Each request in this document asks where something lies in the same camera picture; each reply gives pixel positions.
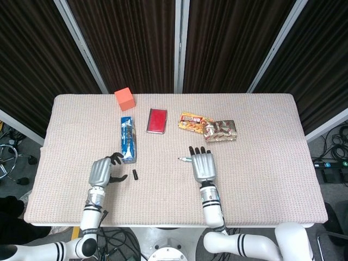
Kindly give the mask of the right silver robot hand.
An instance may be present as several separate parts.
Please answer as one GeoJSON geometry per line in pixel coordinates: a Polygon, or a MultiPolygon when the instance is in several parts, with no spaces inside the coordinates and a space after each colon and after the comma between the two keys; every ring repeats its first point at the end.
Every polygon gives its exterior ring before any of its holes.
{"type": "Polygon", "coordinates": [[[201,148],[189,146],[189,152],[195,180],[198,183],[215,181],[216,167],[211,151],[205,150],[203,146],[201,148]]]}

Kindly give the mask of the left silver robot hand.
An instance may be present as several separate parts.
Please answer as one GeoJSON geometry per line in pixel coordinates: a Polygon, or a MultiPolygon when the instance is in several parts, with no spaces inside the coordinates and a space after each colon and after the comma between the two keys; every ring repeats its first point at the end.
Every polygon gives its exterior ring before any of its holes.
{"type": "Polygon", "coordinates": [[[115,152],[111,156],[106,156],[93,163],[89,177],[89,184],[92,187],[105,188],[109,183],[121,183],[126,180],[128,175],[122,177],[111,176],[111,166],[118,163],[121,165],[123,155],[120,152],[115,152]]]}

